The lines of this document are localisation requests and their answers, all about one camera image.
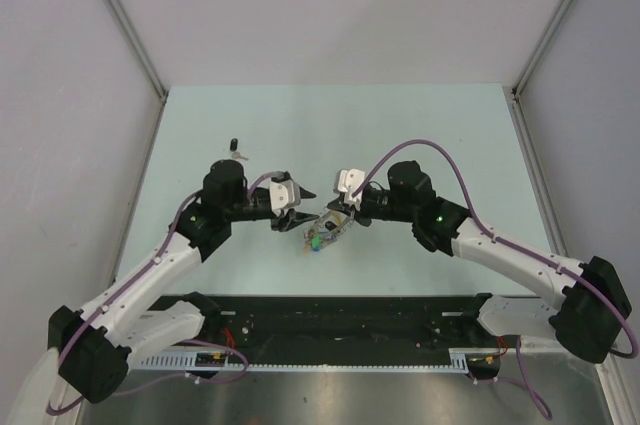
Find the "steel disc keyring holder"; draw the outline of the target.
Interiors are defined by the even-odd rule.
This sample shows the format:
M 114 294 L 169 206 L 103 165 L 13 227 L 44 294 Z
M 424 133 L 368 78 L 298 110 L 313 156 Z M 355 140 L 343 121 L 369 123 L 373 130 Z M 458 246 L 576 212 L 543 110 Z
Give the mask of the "steel disc keyring holder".
M 325 209 L 324 213 L 304 232 L 304 251 L 306 253 L 320 252 L 328 246 L 335 244 L 338 239 L 349 230 L 353 223 L 345 213 Z M 313 250 L 311 248 L 311 242 L 314 238 L 321 241 L 319 250 Z

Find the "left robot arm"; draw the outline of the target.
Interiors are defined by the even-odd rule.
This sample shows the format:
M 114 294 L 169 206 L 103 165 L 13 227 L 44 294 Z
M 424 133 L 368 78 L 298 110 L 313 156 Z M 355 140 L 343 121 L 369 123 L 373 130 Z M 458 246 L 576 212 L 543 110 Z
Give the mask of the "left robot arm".
M 234 223 L 266 220 L 272 230 L 288 232 L 315 220 L 296 209 L 314 196 L 288 172 L 268 172 L 249 184 L 240 162 L 215 162 L 148 258 L 79 309 L 62 306 L 51 315 L 48 345 L 59 353 L 59 377 L 97 404 L 117 391 L 137 359 L 191 339 L 214 342 L 220 319 L 189 301 L 149 321 L 142 315 L 229 239 Z

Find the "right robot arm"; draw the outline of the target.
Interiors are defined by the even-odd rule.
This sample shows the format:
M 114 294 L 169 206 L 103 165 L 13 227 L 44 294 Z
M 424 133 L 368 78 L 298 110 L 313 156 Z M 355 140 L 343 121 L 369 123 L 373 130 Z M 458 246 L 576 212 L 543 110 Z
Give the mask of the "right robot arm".
M 377 189 L 358 169 L 338 172 L 336 199 L 329 209 L 368 226 L 374 220 L 408 223 L 414 239 L 430 252 L 475 262 L 509 278 L 542 300 L 538 311 L 516 313 L 486 296 L 477 312 L 461 321 L 463 338 L 484 346 L 496 335 L 529 335 L 556 340 L 593 364 L 614 353 L 632 307 L 614 266 L 594 256 L 584 262 L 536 251 L 487 225 L 472 211 L 438 196 L 415 161 L 394 164 L 389 186 Z

